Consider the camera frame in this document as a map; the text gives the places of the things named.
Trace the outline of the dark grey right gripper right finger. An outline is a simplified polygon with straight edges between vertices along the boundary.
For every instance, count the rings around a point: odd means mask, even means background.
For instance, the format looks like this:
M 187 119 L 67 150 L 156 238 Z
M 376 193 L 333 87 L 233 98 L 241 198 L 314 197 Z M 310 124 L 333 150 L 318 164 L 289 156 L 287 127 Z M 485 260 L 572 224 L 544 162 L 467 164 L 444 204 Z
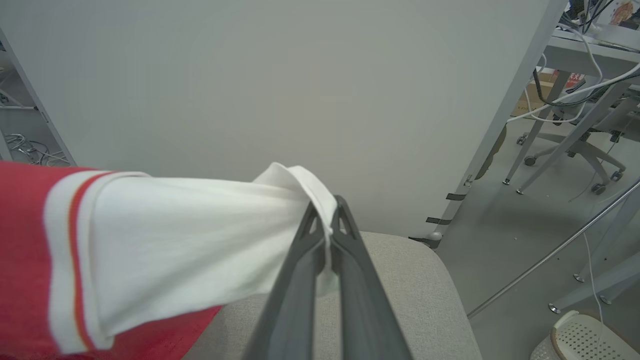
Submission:
M 336 195 L 331 268 L 339 279 L 343 360 L 414 360 L 345 198 Z

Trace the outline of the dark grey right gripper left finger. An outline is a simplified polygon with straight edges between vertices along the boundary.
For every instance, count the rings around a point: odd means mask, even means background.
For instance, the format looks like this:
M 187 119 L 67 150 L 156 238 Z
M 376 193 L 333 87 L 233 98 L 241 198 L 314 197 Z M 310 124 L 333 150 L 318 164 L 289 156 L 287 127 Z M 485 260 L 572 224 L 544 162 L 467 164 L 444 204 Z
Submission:
M 316 285 L 325 258 L 322 219 L 309 203 L 242 360 L 313 360 Z

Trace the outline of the red and white basketball jersey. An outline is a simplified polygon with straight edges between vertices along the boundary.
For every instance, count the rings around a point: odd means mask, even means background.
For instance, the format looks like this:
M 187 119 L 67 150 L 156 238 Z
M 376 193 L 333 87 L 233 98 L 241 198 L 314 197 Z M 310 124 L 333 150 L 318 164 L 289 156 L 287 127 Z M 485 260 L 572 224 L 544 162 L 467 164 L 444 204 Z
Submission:
M 251 182 L 0 161 L 0 360 L 181 360 L 221 310 L 267 294 L 308 206 L 301 166 Z

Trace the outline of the long chrome metal rod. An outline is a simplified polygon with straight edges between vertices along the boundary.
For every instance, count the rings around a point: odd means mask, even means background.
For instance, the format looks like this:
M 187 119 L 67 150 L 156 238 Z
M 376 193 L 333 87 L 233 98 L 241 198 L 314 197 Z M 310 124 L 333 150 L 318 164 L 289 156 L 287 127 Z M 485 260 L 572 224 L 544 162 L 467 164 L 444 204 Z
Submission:
M 510 289 L 512 289 L 512 287 L 519 284 L 522 280 L 524 280 L 527 276 L 532 274 L 535 270 L 540 268 L 542 265 L 546 264 L 546 262 L 548 262 L 550 259 L 554 258 L 558 253 L 560 253 L 560 251 L 562 251 L 564 248 L 569 246 L 569 244 L 571 244 L 574 240 L 578 239 L 580 235 L 582 235 L 585 231 L 587 231 L 594 224 L 596 224 L 601 218 L 604 218 L 608 213 L 610 213 L 616 207 L 618 207 L 623 202 L 625 202 L 629 196 L 637 193 L 638 189 L 640 189 L 640 177 L 638 177 L 638 179 L 626 190 L 622 191 L 620 195 L 617 196 L 617 198 L 615 198 L 615 200 L 613 200 L 611 203 L 606 205 L 606 207 L 604 207 L 600 212 L 595 214 L 591 219 L 586 221 L 586 223 L 583 224 L 582 227 L 574 231 L 574 233 L 570 235 L 570 237 L 568 237 L 562 243 L 556 246 L 550 253 L 548 253 L 547 255 L 542 257 L 540 260 L 535 262 L 535 264 L 533 264 L 531 267 L 526 269 L 526 271 L 524 271 L 523 273 L 519 274 L 519 276 L 514 278 L 514 280 L 507 283 L 505 287 L 501 288 L 498 292 L 490 296 L 487 300 L 483 301 L 483 303 L 480 303 L 480 305 L 478 305 L 475 309 L 471 310 L 471 312 L 467 313 L 466 314 L 467 318 L 472 319 L 478 313 L 482 312 L 484 309 L 489 307 L 494 301 L 498 300 L 504 294 L 509 292 Z

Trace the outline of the white perforated laundry basket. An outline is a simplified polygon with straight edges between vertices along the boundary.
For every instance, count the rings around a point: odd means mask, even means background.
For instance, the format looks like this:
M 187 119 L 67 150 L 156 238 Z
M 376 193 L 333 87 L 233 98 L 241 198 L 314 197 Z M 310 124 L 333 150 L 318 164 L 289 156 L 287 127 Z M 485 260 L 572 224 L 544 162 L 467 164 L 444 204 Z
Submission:
M 571 310 L 555 322 L 529 360 L 640 360 L 640 347 L 594 315 Z

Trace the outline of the white backdrop panel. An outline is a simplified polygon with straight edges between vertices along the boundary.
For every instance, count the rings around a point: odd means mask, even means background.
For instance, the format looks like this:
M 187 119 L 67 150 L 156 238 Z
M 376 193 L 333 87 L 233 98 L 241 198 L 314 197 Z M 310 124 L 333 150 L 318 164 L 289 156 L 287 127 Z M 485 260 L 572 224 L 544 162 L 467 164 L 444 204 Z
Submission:
M 249 182 L 302 166 L 422 238 L 485 161 L 568 0 L 0 0 L 78 166 Z

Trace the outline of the brown cardboard box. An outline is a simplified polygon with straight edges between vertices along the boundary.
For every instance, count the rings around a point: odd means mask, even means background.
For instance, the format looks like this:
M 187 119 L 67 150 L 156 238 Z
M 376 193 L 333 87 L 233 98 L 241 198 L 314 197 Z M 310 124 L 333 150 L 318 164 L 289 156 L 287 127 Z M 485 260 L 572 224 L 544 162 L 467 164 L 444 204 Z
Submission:
M 548 98 L 553 86 L 559 75 L 558 70 L 544 69 L 542 73 L 538 75 L 538 80 L 541 85 L 541 93 L 544 98 Z M 540 100 L 537 92 L 537 85 L 535 84 L 534 77 L 530 76 L 530 82 L 526 85 L 525 91 L 522 92 L 516 103 L 515 108 L 512 110 L 510 116 L 517 117 L 526 114 L 530 111 L 539 109 L 544 103 Z

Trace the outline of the grey office chair wheel base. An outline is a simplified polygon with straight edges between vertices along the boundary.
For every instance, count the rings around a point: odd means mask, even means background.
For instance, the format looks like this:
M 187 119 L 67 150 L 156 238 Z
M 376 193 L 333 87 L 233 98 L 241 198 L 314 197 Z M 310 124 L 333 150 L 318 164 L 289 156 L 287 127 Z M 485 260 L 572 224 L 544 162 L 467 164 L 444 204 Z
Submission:
M 583 159 L 585 159 L 585 161 L 588 162 L 588 164 L 593 168 L 594 176 L 597 175 L 599 178 L 601 178 L 601 182 L 593 184 L 590 187 L 590 191 L 595 195 L 601 195 L 606 191 L 607 186 L 608 184 L 610 184 L 610 182 L 619 182 L 619 180 L 621 180 L 627 167 L 624 166 L 622 162 L 610 156 L 608 152 L 605 152 L 599 147 L 588 142 L 590 134 L 590 132 L 583 133 L 578 141 L 574 142 L 573 145 L 568 148 L 566 153 L 570 158 L 573 158 L 578 154 L 581 155 L 581 157 L 583 157 Z M 525 141 L 528 140 L 529 136 L 529 132 L 524 132 L 522 136 L 518 138 L 516 143 L 523 146 Z M 566 136 L 542 132 L 537 134 L 537 138 L 560 144 L 562 143 L 562 141 L 564 141 L 564 139 L 566 139 Z M 526 157 L 524 157 L 524 160 L 522 160 L 522 163 L 525 166 L 532 167 L 535 165 L 538 158 L 550 155 L 557 147 L 558 145 L 555 145 L 533 155 L 527 155 Z M 609 175 L 602 164 L 604 162 L 617 167 L 617 170 Z

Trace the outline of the grey desk with slanted legs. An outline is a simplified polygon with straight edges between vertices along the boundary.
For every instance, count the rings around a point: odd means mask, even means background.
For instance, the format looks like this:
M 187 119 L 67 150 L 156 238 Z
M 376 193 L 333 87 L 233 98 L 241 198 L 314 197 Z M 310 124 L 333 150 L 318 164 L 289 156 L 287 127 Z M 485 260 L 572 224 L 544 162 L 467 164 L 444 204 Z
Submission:
M 548 98 L 542 95 L 538 76 L 534 76 L 544 105 L 521 115 L 535 119 L 535 123 L 503 183 L 509 185 L 526 156 L 558 146 L 542 156 L 546 161 L 519 187 L 519 194 L 586 132 L 610 133 L 613 142 L 621 137 L 640 142 L 640 50 L 601 45 L 575 30 L 555 30 L 542 55 L 542 66 L 557 70 L 558 76 Z M 557 144 L 537 137 L 538 133 L 566 138 Z M 602 165 L 608 175 L 618 169 L 608 162 Z

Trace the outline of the grey metal table leg frame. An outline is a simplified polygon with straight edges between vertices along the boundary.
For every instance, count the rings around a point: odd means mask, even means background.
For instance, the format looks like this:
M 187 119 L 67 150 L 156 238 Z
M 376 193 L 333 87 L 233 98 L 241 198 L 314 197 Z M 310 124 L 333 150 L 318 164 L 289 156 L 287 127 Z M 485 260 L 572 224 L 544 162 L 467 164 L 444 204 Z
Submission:
M 577 274 L 579 278 L 589 276 L 590 288 L 583 285 L 583 287 L 549 303 L 547 307 L 551 312 L 560 314 L 563 309 L 589 296 L 595 296 L 598 302 L 612 301 L 615 298 L 615 292 L 619 294 L 640 281 L 640 250 L 601 274 L 595 274 L 596 270 L 604 264 L 605 258 L 608 257 L 623 230 L 638 212 L 640 212 L 640 188 L 635 189 L 624 198 L 624 202 L 611 221 L 609 228 L 595 249 L 589 251 L 586 267 Z

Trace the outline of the white desk with thin frame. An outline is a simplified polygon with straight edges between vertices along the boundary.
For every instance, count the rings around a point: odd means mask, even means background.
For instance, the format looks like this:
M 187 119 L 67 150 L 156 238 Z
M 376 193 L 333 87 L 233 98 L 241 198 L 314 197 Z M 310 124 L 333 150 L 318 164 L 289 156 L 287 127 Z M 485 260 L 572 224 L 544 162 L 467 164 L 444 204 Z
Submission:
M 4 160 L 44 164 L 51 133 L 18 69 L 0 44 L 0 154 Z

